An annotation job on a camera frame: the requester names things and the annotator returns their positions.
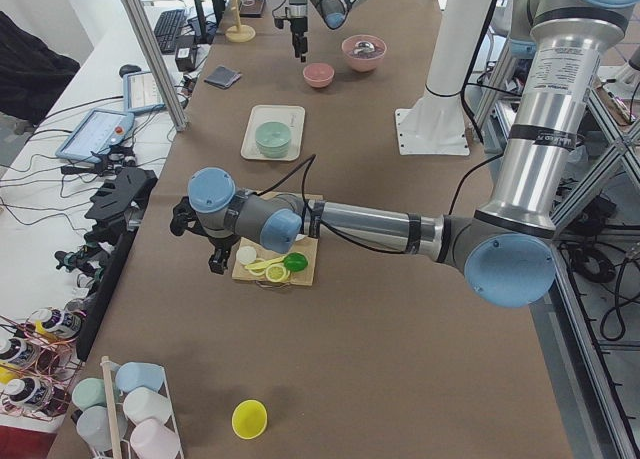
small pink bowl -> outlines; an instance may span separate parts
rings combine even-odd
[[[377,53],[374,57],[367,58],[353,55],[353,50],[355,49],[356,44],[361,41],[368,41],[375,46]],[[347,37],[344,41],[342,41],[342,54],[344,55],[344,60],[354,71],[373,71],[380,65],[386,53],[387,45],[382,39],[376,36],[357,34],[355,36]]]
[[[309,64],[302,71],[302,75],[304,76],[306,83],[316,89],[327,87],[331,84],[334,74],[335,71],[333,70],[333,67],[329,64],[325,64],[324,62],[314,62],[313,64]]]

label on robot arm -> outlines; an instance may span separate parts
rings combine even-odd
[[[586,103],[600,65],[594,49],[551,47],[538,51],[531,65],[524,94],[564,94]]]

black keyboard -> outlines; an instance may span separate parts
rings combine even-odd
[[[153,28],[153,33],[163,54],[173,54],[176,50],[176,40],[187,16],[185,9],[163,11]]]

black box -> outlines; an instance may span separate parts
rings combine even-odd
[[[176,66],[180,72],[191,72],[196,68],[197,54],[198,45],[194,34],[178,37],[176,41]]]

bowl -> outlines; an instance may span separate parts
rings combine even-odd
[[[264,122],[256,129],[255,140],[263,156],[279,159],[287,155],[291,144],[291,129],[282,122]]]
[[[366,48],[360,47],[359,43],[367,42],[374,46],[374,51],[367,52]],[[344,60],[354,71],[373,71],[382,63],[382,59],[387,53],[387,45],[382,39],[367,34],[357,34],[347,37],[342,41],[342,54]]]
[[[333,67],[324,62],[309,64],[302,71],[305,82],[316,89],[327,87],[331,84],[334,74]]]

